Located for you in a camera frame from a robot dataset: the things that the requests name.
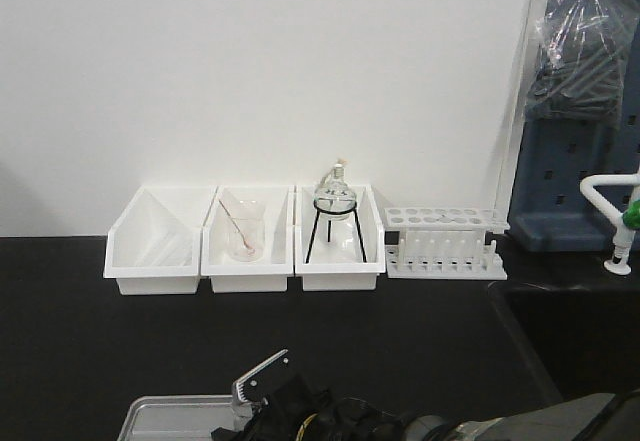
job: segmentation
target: black countertop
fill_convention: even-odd
[[[145,395],[228,394],[282,347],[307,378],[392,412],[485,419],[553,401],[487,282],[378,279],[372,292],[121,296],[105,239],[0,240],[0,439],[114,440]],[[603,255],[532,255],[511,285],[629,283]]]

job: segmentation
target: clear plastic bag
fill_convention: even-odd
[[[529,119],[617,125],[640,0],[549,0]]]

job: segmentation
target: metal tray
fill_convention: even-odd
[[[131,404],[118,441],[211,441],[234,429],[231,396],[145,396]]]

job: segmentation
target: test tube rack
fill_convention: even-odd
[[[496,241],[509,225],[494,210],[473,208],[386,208],[387,230],[398,231],[386,246],[389,278],[507,279]]]

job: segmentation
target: blue pegboard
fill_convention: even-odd
[[[619,128],[576,120],[528,120],[509,212],[510,234],[530,251],[611,249],[614,229],[582,196],[591,174],[635,173],[640,162],[640,34],[636,30]],[[602,188],[620,210],[631,189]],[[634,249],[640,248],[640,239]]]

